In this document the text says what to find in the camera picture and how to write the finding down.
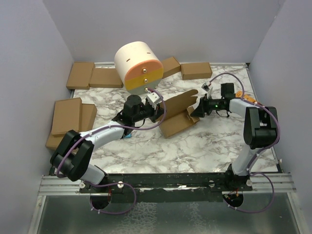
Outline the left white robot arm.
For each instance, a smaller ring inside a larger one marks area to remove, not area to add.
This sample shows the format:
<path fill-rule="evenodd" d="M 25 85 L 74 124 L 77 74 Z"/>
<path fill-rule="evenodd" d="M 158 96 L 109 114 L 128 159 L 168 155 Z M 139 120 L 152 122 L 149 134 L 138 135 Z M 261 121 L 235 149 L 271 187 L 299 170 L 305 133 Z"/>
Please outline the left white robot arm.
<path fill-rule="evenodd" d="M 133 130 L 143 130 L 136 123 L 149 119 L 161 123 L 166 114 L 163 97 L 153 91 L 143 102 L 138 95 L 130 95 L 123 109 L 106 125 L 85 132 L 68 131 L 53 153 L 50 163 L 56 175 L 71 181 L 87 181 L 96 192 L 106 190 L 106 173 L 90 163 L 94 150 L 128 136 Z"/>

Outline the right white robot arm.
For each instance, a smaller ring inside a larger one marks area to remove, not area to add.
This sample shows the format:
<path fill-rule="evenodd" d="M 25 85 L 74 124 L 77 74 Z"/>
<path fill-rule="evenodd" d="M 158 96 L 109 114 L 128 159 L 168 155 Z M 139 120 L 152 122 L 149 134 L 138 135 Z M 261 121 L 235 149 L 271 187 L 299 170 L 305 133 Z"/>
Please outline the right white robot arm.
<path fill-rule="evenodd" d="M 249 179 L 250 170 L 260 153 L 279 141 L 277 109 L 237 97 L 233 83 L 221 85 L 220 99 L 211 97 L 213 90 L 211 84 L 204 83 L 202 89 L 206 91 L 206 94 L 200 98 L 199 105 L 191 113 L 191 117 L 203 118 L 210 115 L 212 111 L 225 110 L 228 114 L 235 113 L 244 118 L 245 145 L 224 175 L 224 186 L 234 191 Z"/>

